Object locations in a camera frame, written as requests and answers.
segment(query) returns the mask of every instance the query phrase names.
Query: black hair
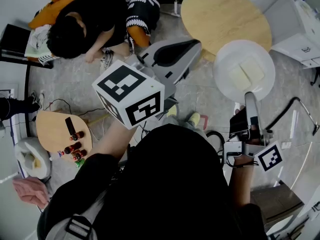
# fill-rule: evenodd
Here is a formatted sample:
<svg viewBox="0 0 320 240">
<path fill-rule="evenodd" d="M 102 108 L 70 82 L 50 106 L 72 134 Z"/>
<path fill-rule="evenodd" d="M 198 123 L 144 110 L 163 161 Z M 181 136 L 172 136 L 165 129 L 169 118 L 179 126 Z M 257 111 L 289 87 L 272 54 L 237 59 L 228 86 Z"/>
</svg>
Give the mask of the black hair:
<svg viewBox="0 0 320 240">
<path fill-rule="evenodd" d="M 46 42 L 53 55 L 65 59 L 78 57 L 83 53 L 85 34 L 76 18 L 65 16 L 49 30 Z"/>
</svg>

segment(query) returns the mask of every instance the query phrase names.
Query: forearm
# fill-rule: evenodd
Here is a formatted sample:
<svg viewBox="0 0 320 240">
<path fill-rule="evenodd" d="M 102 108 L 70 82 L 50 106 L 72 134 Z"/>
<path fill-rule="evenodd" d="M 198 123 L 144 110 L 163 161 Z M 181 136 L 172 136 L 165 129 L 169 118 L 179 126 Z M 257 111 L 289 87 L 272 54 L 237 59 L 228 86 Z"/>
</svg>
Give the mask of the forearm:
<svg viewBox="0 0 320 240">
<path fill-rule="evenodd" d="M 115 27 L 113 27 L 111 30 L 106 32 L 102 31 L 89 51 L 93 54 L 99 51 L 101 47 L 103 47 L 105 43 L 112 37 L 114 32 L 115 32 Z"/>
<path fill-rule="evenodd" d="M 119 161 L 126 152 L 136 130 L 137 127 L 128 130 L 115 119 L 103 138 L 90 151 L 87 158 L 94 154 L 107 154 L 114 156 Z"/>
<path fill-rule="evenodd" d="M 252 158 L 236 158 L 234 165 L 241 165 L 252 161 Z M 233 168 L 229 188 L 232 193 L 233 204 L 236 208 L 243 207 L 250 203 L 251 181 L 254 173 L 254 166 Z"/>
</svg>

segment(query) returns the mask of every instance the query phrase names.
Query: table top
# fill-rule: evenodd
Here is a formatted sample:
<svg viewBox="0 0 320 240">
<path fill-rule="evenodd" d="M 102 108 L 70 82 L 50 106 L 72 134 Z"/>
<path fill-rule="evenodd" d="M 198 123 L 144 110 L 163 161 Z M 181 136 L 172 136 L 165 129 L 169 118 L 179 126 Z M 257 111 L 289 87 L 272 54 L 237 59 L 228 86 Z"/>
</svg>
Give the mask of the table top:
<svg viewBox="0 0 320 240">
<path fill-rule="evenodd" d="M 69 139 L 70 133 L 65 121 L 69 117 L 75 131 L 84 132 L 84 137 L 77 141 Z M 40 110 L 36 116 L 36 133 L 43 148 L 52 153 L 63 151 L 67 146 L 76 142 L 82 144 L 80 150 L 86 150 L 89 153 L 92 149 L 90 130 L 87 124 L 77 115 Z"/>
<path fill-rule="evenodd" d="M 256 42 L 267 52 L 271 49 L 269 23 L 250 0 L 183 0 L 181 17 L 189 34 L 201 41 L 209 61 L 234 40 Z"/>
</svg>

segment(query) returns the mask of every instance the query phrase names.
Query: white cabinet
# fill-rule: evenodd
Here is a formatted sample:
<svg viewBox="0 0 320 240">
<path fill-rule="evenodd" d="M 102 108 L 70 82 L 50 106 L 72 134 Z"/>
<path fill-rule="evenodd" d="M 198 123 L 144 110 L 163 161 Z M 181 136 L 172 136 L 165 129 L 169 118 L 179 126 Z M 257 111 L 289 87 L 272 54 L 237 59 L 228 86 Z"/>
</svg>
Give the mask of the white cabinet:
<svg viewBox="0 0 320 240">
<path fill-rule="evenodd" d="M 303 0 L 278 0 L 264 12 L 272 33 L 272 49 L 320 67 L 320 22 Z"/>
</svg>

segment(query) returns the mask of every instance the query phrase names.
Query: pink towel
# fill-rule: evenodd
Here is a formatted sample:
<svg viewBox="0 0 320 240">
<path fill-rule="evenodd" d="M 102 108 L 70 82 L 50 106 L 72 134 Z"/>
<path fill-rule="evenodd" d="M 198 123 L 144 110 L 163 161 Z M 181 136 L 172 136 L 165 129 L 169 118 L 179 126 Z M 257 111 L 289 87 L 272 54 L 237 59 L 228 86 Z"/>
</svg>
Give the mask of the pink towel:
<svg viewBox="0 0 320 240">
<path fill-rule="evenodd" d="M 48 204 L 48 190 L 38 178 L 14 179 L 12 183 L 22 201 L 37 205 L 41 209 L 44 209 Z"/>
</svg>

